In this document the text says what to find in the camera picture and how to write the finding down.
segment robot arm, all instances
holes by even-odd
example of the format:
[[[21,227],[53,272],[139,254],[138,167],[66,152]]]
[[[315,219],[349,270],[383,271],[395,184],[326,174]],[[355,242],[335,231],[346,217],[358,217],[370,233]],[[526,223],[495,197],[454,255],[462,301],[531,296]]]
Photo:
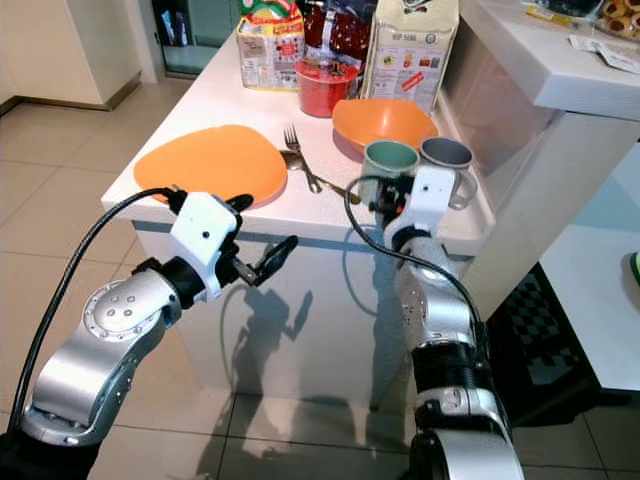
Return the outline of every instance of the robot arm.
[[[182,310],[214,300],[239,277],[260,285],[297,246],[297,237],[289,237],[255,268],[240,261],[234,239],[242,218],[236,210],[251,201],[240,196],[226,204],[206,193],[189,194],[171,229],[175,256],[164,264],[147,260],[127,280],[89,298],[75,332],[36,380],[17,439],[0,445],[0,472],[86,478],[137,366]]]
[[[392,212],[384,222],[385,246],[453,274],[435,238],[453,180],[449,170],[421,167],[415,178],[383,187],[377,207]],[[444,276],[408,261],[395,287],[418,392],[412,478],[524,480],[470,305]]]

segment green mug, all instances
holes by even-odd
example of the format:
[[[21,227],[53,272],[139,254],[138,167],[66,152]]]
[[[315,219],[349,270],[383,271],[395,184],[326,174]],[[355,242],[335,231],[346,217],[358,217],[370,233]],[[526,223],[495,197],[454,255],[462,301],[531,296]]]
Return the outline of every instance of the green mug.
[[[377,140],[364,148],[362,176],[376,175],[395,178],[413,173],[420,163],[420,155],[415,148],[394,140]],[[375,202],[378,182],[365,180],[360,183],[358,193],[365,205]]]

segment orange plate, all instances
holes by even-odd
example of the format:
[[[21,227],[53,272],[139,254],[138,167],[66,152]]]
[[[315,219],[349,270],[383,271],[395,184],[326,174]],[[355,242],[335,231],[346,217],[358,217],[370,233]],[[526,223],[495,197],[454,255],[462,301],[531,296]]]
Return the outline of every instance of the orange plate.
[[[362,153],[375,140],[396,140],[419,148],[438,129],[415,103],[368,98],[340,100],[333,110],[333,128]]]
[[[142,157],[134,168],[141,188],[173,184],[187,192],[209,192],[224,200],[250,193],[264,204],[284,188],[282,155],[249,127],[225,125],[177,138]]]

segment glass door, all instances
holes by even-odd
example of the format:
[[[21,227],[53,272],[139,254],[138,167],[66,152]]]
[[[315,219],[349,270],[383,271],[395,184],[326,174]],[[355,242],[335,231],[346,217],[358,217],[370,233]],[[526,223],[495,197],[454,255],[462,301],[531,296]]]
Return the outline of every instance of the glass door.
[[[151,0],[168,74],[197,75],[240,21],[238,0]]]

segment fork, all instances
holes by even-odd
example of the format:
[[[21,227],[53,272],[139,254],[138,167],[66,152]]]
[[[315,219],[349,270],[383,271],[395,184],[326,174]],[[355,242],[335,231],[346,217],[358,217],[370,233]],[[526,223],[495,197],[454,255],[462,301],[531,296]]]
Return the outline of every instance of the fork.
[[[316,180],[316,176],[309,168],[309,165],[307,165],[307,162],[304,159],[304,155],[302,155],[300,141],[298,140],[298,135],[296,134],[296,127],[294,127],[293,124],[284,129],[284,143],[287,144],[287,148],[289,150],[293,150],[300,155],[300,158],[302,159],[302,170],[304,170],[304,173],[307,176],[309,190],[311,190],[313,193],[320,193],[322,191],[322,187],[318,183],[318,180]]]

